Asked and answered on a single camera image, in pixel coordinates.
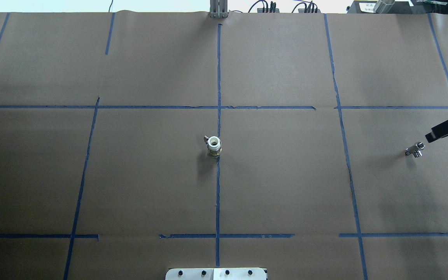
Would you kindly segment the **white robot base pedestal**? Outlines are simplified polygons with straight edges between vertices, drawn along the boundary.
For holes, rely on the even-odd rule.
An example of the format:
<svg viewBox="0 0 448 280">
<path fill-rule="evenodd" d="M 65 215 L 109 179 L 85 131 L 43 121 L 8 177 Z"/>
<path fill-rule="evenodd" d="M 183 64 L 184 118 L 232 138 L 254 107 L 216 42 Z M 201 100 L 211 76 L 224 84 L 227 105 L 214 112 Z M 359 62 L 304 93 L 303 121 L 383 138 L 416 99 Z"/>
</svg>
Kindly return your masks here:
<svg viewBox="0 0 448 280">
<path fill-rule="evenodd" d="M 245 268 L 181 268 L 169 269 L 166 280 L 268 280 L 266 269 Z"/>
</svg>

